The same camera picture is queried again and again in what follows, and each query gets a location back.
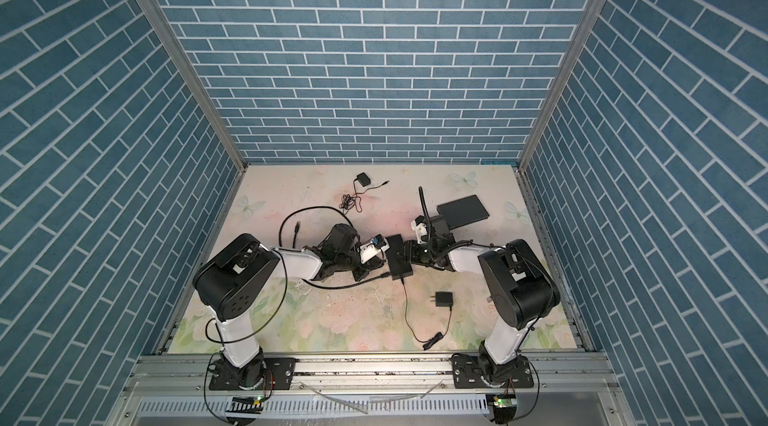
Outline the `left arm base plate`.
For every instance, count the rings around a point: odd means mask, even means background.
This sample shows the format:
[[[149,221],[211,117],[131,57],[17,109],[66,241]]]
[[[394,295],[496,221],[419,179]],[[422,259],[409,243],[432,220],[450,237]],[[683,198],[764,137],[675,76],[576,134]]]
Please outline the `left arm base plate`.
[[[207,386],[213,391],[288,390],[296,364],[297,360],[293,357],[256,357],[242,368],[237,368],[226,358],[218,356],[208,368]]]

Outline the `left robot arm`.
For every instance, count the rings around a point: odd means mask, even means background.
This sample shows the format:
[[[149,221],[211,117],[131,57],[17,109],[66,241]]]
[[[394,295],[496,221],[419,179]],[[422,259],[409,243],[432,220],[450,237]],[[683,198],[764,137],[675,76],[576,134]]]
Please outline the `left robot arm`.
[[[263,350],[250,310],[276,269],[286,279],[324,280],[337,272],[350,272],[357,282],[385,263],[389,241],[381,235],[362,242],[354,227],[336,224],[316,246],[269,248],[243,233],[225,246],[195,274],[193,285],[215,319],[224,364],[244,375],[247,384],[260,377]]]

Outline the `black router box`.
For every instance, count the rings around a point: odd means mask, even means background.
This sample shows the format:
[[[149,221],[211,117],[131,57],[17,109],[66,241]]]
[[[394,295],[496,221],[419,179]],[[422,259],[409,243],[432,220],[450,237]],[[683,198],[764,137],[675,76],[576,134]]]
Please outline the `black router box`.
[[[484,221],[490,217],[490,213],[477,195],[440,204],[436,209],[449,231]]]

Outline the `black power adapter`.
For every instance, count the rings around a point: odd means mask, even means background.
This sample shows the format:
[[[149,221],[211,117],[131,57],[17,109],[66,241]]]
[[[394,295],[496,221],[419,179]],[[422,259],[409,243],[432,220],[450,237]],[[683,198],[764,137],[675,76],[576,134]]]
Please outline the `black power adapter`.
[[[361,213],[363,211],[363,196],[369,191],[380,189],[388,184],[389,180],[385,180],[380,184],[374,184],[366,173],[359,173],[352,181],[352,192],[342,195],[339,209],[343,213],[348,213],[350,211]]]
[[[439,342],[441,342],[449,333],[450,326],[453,319],[453,307],[454,307],[454,296],[453,293],[450,291],[437,291],[432,299],[435,303],[435,305],[439,308],[447,308],[448,313],[448,319],[446,322],[445,329],[443,331],[438,331],[435,333],[430,339],[428,340],[422,340],[418,337],[416,334],[413,326],[411,325],[408,317],[409,313],[409,296],[408,296],[408,290],[405,285],[405,281],[403,279],[400,279],[401,285],[403,287],[403,293],[404,293],[404,310],[403,310],[403,317],[405,324],[408,328],[408,330],[411,332],[413,339],[416,343],[418,343],[424,351],[429,351],[431,348],[433,348],[435,345],[437,345]]]

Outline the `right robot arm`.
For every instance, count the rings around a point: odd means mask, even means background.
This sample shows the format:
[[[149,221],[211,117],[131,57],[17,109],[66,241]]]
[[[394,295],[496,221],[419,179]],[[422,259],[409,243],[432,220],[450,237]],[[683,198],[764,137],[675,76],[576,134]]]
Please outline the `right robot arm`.
[[[560,292],[530,245],[515,239],[503,246],[461,240],[436,252],[426,242],[407,241],[393,253],[407,265],[439,266],[483,277],[498,319],[481,343],[481,361],[499,369],[517,360],[536,323],[560,303]]]

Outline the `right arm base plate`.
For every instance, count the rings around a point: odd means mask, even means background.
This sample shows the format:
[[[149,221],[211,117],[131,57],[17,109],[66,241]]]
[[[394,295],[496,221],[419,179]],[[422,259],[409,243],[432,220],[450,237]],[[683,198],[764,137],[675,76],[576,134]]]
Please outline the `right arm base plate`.
[[[489,356],[455,353],[450,357],[454,387],[480,388],[532,388],[533,371],[525,356],[498,365]]]

